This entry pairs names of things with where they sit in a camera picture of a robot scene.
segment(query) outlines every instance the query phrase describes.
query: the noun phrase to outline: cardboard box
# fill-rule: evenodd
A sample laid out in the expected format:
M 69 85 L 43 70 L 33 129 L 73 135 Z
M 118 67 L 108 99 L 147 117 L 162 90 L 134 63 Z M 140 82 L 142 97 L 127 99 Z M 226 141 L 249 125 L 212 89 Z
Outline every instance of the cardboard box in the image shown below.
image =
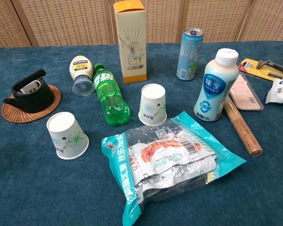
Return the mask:
M 146 11 L 139 0 L 114 3 L 124 83 L 146 81 Z

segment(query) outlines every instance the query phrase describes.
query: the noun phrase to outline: yellow lid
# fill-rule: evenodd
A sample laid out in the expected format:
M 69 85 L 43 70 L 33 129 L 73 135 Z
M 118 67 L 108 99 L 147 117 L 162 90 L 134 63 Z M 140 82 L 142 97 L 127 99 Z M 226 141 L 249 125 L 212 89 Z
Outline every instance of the yellow lid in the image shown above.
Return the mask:
M 140 0 L 119 1 L 114 3 L 113 6 L 117 13 L 145 9 Z

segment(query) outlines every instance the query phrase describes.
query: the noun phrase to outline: table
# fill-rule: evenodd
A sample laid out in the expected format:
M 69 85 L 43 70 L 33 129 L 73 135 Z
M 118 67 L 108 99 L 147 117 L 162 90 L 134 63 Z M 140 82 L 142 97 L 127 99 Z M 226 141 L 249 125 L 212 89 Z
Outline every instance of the table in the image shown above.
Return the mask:
M 49 116 L 26 124 L 5 121 L 0 114 L 0 225 L 121 225 L 125 197 L 115 182 L 108 159 L 101 153 L 103 137 L 141 126 L 141 88 L 159 83 L 166 88 L 166 111 L 174 117 L 185 110 L 233 153 L 247 162 L 228 175 L 196 190 L 162 202 L 147 203 L 136 225 L 283 225 L 283 105 L 263 111 L 241 111 L 264 153 L 252 158 L 226 114 L 204 122 L 193 113 L 205 65 L 220 48 L 233 48 L 239 60 L 272 60 L 283 65 L 283 41 L 205 43 L 195 79 L 176 78 L 180 44 L 147 45 L 148 80 L 124 84 L 117 45 L 0 48 L 0 110 L 11 86 L 39 68 L 45 81 L 62 93 Z M 109 126 L 96 93 L 76 96 L 69 64 L 84 55 L 93 65 L 112 71 L 131 116 L 124 126 Z M 272 86 L 247 76 L 262 102 Z M 57 157 L 46 129 L 55 113 L 69 111 L 90 139 L 86 153 L 71 161 Z

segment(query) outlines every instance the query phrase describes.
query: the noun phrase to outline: teapot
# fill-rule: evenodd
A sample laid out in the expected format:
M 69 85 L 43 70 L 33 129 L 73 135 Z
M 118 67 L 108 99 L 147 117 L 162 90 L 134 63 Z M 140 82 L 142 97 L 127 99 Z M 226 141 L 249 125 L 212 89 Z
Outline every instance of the teapot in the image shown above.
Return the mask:
M 14 98 L 7 98 L 3 103 L 12 105 L 27 113 L 36 113 L 50 106 L 54 94 L 47 83 L 43 80 L 46 72 L 39 69 L 18 81 L 11 91 Z

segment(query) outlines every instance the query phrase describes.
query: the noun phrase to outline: white paper cup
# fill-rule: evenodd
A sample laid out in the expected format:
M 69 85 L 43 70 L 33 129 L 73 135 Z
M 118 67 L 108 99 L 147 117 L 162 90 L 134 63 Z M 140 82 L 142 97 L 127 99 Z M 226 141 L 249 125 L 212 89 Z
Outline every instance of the white paper cup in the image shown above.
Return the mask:
M 89 139 L 73 114 L 57 113 L 48 119 L 46 126 L 61 159 L 75 159 L 87 150 Z
M 166 120 L 165 88 L 152 83 L 141 89 L 141 105 L 138 117 L 145 125 L 159 125 Z

